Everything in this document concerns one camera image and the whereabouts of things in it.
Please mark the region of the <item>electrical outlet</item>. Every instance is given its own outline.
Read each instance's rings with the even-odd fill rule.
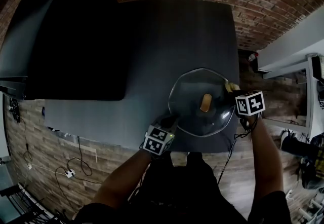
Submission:
[[[67,172],[65,172],[65,174],[66,174],[67,178],[71,178],[72,176],[75,175],[75,171],[70,169]]]

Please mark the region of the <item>glass lid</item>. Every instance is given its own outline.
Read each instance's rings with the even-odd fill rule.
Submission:
[[[181,75],[168,101],[170,113],[180,118],[178,128],[196,137],[208,137],[222,131],[235,109],[228,100],[227,81],[207,68]]]

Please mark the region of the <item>black cable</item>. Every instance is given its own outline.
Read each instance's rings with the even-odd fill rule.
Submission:
[[[78,141],[78,145],[79,145],[79,151],[80,151],[80,157],[81,157],[81,158],[74,157],[74,158],[68,160],[67,163],[66,163],[66,167],[67,167],[68,170],[70,170],[71,168],[70,168],[70,166],[69,166],[69,162],[71,162],[72,160],[78,159],[78,160],[80,160],[80,166],[81,166],[81,170],[82,170],[82,172],[83,172],[86,176],[89,177],[89,176],[92,175],[93,172],[92,172],[91,167],[87,164],[87,162],[83,161],[83,155],[82,155],[82,152],[81,152],[80,137],[79,137],[79,136],[77,136],[77,141]],[[87,173],[85,172],[85,170],[84,170],[84,168],[83,168],[83,164],[85,164],[85,165],[88,167],[88,169],[90,170],[90,174],[87,174]],[[87,182],[94,183],[94,184],[102,184],[102,182],[95,182],[95,181],[89,181],[89,180],[85,180],[85,179],[77,178],[77,177],[75,177],[74,175],[73,175],[73,177],[74,177],[75,179],[77,179],[77,180],[80,180],[80,181],[87,181]]]
[[[73,176],[75,179],[78,179],[78,180],[80,180],[80,181],[87,181],[87,182],[94,183],[94,184],[102,184],[102,182],[89,181],[89,180],[85,180],[85,179],[76,178],[73,174],[72,174],[72,176]]]
[[[30,161],[32,161],[32,154],[31,154],[31,152],[29,152],[29,151],[26,151],[26,152],[23,154],[23,158],[24,158],[25,162],[26,162],[26,163],[29,163],[29,162],[26,160],[26,154],[28,155]]]
[[[57,179],[56,173],[57,173],[57,170],[60,169],[60,168],[62,168],[62,169],[64,170],[64,173],[66,173],[65,169],[64,169],[62,166],[59,166],[59,167],[56,168],[56,170],[55,170],[55,179],[56,179],[56,182],[57,182],[58,187],[59,187],[60,190],[61,190],[61,193],[64,195],[65,199],[66,199],[67,202],[69,203],[69,205],[70,205],[70,207],[72,208],[72,210],[74,210],[74,208],[72,207],[70,201],[68,200],[67,196],[65,195],[65,193],[64,193],[63,190],[62,190],[61,185],[60,185],[60,183],[59,183],[59,180]]]
[[[27,142],[27,137],[26,137],[26,122],[20,118],[20,120],[24,123],[24,137],[25,137],[25,142],[26,142],[26,152],[23,154],[23,158],[25,160],[26,163],[29,163],[26,159],[26,154],[28,155],[28,158],[30,161],[32,161],[32,154],[31,152],[29,152],[29,145],[28,145],[28,142]]]
[[[20,118],[20,119],[21,119],[21,121],[24,123],[24,127],[25,127],[25,130],[24,130],[24,137],[25,137],[26,145],[28,145],[27,138],[26,138],[26,122],[25,122],[22,118]]]
[[[301,136],[299,137],[298,141],[299,141],[300,139],[302,139],[301,142],[303,142],[303,137],[304,137],[304,136],[305,136],[305,133],[302,133]]]
[[[63,209],[62,212],[58,211],[57,209],[55,209],[55,216],[59,219],[59,220],[64,220],[63,223],[70,223],[70,219],[66,216],[65,214],[66,210]]]
[[[67,164],[66,164],[67,169],[68,169],[68,170],[71,169],[71,168],[69,167],[69,162],[70,162],[70,161],[72,161],[72,160],[74,160],[74,159],[78,159],[78,160],[80,160],[80,166],[81,166],[81,170],[82,170],[82,172],[83,172],[86,176],[91,176],[91,175],[92,175],[92,169],[91,169],[91,167],[90,167],[90,166],[89,166],[85,161],[83,161],[83,155],[82,155],[82,152],[81,152],[80,137],[79,137],[79,136],[77,136],[77,141],[78,141],[78,145],[79,145],[79,151],[80,151],[80,157],[81,157],[81,158],[74,157],[74,158],[68,160],[68,161],[67,161]],[[87,173],[85,172],[85,170],[83,169],[83,163],[85,163],[86,166],[88,167],[88,169],[90,170],[90,174],[87,174]]]
[[[284,134],[285,132],[288,132],[288,137],[291,137],[291,135],[293,134],[293,132],[290,132],[288,129],[285,129],[285,130],[283,130],[283,132],[281,133],[280,138],[282,138],[282,136],[283,136],[283,134]]]
[[[233,148],[234,148],[234,145],[236,144],[236,140],[237,140],[239,137],[240,137],[240,138],[244,138],[244,137],[246,137],[247,135],[249,135],[250,133],[252,133],[252,132],[254,131],[255,127],[257,126],[258,118],[259,118],[259,116],[256,117],[256,119],[254,120],[253,124],[251,125],[251,127],[249,128],[249,130],[248,130],[246,133],[244,133],[244,134],[234,134],[234,142],[233,142],[233,144],[232,144],[232,146],[231,146],[231,149],[229,150],[229,153],[228,153],[228,157],[227,157],[226,163],[225,163],[224,168],[223,168],[223,170],[222,170],[222,172],[221,172],[221,175],[219,176],[219,179],[218,179],[217,184],[220,183],[221,178],[222,178],[222,176],[223,176],[223,173],[224,173],[224,171],[225,171],[225,168],[226,168],[226,166],[227,166],[229,160],[230,160],[231,157],[232,157]]]
[[[306,142],[307,142],[307,143],[309,143],[308,134],[307,134],[307,135],[305,135],[305,140],[306,140]]]
[[[293,121],[293,120],[290,120],[290,124],[299,125],[299,123],[297,121]]]

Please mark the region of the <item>person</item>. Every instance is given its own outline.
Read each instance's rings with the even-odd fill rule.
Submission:
[[[250,126],[255,120],[256,117],[248,118]],[[256,184],[248,220],[221,195],[213,170],[201,153],[189,153],[185,167],[173,167],[170,152],[152,159],[148,151],[140,149],[106,178],[74,221],[291,223],[279,152],[261,118],[252,131],[252,143]],[[145,171],[137,194],[128,200]]]

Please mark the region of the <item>yellow object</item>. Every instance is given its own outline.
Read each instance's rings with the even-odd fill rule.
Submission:
[[[202,103],[200,106],[201,111],[203,112],[208,112],[209,108],[211,106],[211,102],[212,102],[212,96],[210,94],[205,94],[203,99],[202,99]]]
[[[234,83],[226,82],[225,83],[225,88],[227,92],[233,92],[233,91],[238,91],[240,90],[239,86]]]

